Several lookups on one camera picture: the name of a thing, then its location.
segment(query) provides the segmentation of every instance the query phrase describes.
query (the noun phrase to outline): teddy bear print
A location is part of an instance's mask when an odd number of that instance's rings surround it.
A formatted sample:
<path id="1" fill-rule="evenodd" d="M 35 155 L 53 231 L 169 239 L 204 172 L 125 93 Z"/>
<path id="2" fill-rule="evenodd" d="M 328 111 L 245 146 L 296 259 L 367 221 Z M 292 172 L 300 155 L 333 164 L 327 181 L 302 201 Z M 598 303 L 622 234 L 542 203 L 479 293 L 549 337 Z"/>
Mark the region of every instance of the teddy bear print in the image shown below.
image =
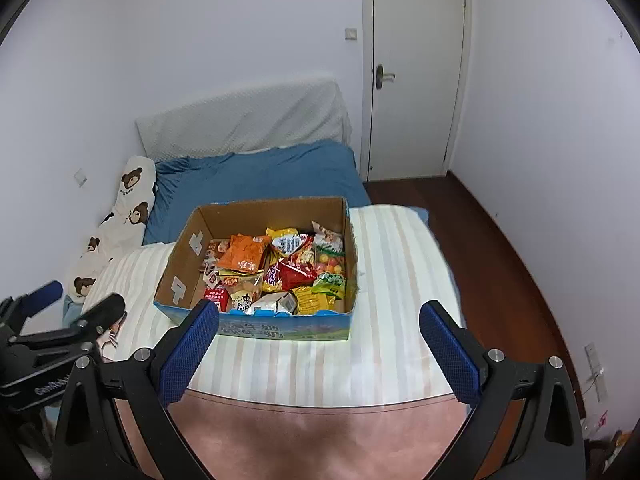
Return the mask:
<path id="1" fill-rule="evenodd" d="M 140 202 L 133 211 L 129 213 L 129 222 L 132 225 L 136 224 L 146 224 L 146 221 L 149 218 L 149 204 L 146 202 Z"/>
<path id="2" fill-rule="evenodd" d="M 98 245 L 100 245 L 100 238 L 94 238 L 94 237 L 89 238 L 89 245 L 86 248 L 87 252 L 91 253 L 95 251 L 98 248 Z"/>
<path id="3" fill-rule="evenodd" d="M 140 180 L 141 174 L 142 174 L 142 168 L 136 168 L 135 170 L 124 174 L 122 176 L 122 183 L 124 184 L 124 189 L 131 189 L 132 187 L 134 187 Z"/>
<path id="4" fill-rule="evenodd" d="M 81 278 L 78 276 L 74 280 L 74 287 L 76 288 L 76 292 L 78 296 L 87 297 L 89 291 L 91 290 L 91 286 L 95 283 L 95 278 Z"/>

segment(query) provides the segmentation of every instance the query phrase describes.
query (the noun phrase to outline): brown floor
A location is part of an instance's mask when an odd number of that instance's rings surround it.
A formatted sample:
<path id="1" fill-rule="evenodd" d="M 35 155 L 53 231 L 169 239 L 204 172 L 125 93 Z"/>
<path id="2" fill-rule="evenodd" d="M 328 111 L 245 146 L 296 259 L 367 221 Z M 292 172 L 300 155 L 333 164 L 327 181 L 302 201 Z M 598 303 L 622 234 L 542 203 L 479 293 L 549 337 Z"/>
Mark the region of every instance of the brown floor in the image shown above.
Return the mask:
<path id="1" fill-rule="evenodd" d="M 444 178 L 369 182 L 365 187 L 373 203 L 429 211 L 429 226 L 460 289 L 468 329 L 485 348 L 533 363 L 558 355 L 574 390 L 580 391 L 564 340 L 536 284 L 500 229 L 451 172 Z M 577 401 L 584 416 L 579 394 Z M 508 412 L 482 475 L 501 462 L 519 413 L 519 405 Z"/>

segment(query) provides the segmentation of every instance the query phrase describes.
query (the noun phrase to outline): pink mat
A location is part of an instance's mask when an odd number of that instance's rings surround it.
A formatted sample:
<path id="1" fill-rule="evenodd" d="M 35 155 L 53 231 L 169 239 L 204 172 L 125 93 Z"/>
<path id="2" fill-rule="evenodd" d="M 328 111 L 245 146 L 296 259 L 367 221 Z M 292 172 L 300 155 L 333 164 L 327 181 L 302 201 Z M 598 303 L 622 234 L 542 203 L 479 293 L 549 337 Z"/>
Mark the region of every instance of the pink mat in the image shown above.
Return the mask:
<path id="1" fill-rule="evenodd" d="M 141 467 L 161 478 L 126 402 Z M 452 395 L 370 408 L 290 408 L 187 390 L 169 412 L 202 463 L 225 479 L 421 479 L 466 418 Z"/>

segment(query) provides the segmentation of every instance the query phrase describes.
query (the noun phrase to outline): white wall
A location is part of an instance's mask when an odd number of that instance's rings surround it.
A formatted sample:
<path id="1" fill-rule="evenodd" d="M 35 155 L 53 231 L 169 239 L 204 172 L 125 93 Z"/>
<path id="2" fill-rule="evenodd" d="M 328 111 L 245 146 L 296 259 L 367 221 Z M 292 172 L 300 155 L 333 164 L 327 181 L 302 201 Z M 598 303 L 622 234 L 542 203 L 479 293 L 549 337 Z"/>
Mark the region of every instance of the white wall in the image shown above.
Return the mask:
<path id="1" fill-rule="evenodd" d="M 474 0 L 453 170 L 518 251 L 607 429 L 640 416 L 640 54 L 605 0 Z"/>
<path id="2" fill-rule="evenodd" d="M 329 71 L 360 160 L 362 0 L 127 0 L 139 114 L 245 82 Z"/>
<path id="3" fill-rule="evenodd" d="M 143 153 L 114 1 L 31 0 L 0 46 L 2 298 L 64 282 L 113 205 L 126 160 Z M 36 331 L 59 326 L 60 308 L 33 321 Z"/>

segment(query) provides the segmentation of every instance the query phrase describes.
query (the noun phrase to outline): orange snack bag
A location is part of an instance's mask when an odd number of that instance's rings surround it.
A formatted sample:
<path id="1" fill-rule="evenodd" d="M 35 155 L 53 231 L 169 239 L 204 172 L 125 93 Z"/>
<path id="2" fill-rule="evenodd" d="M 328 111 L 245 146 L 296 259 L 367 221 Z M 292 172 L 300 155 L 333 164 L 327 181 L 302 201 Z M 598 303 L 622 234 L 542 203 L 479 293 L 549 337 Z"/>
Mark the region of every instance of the orange snack bag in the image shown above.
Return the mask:
<path id="1" fill-rule="evenodd" d="M 218 261 L 218 267 L 255 273 L 260 269 L 262 255 L 270 242 L 271 238 L 264 235 L 232 235 L 229 248 Z"/>

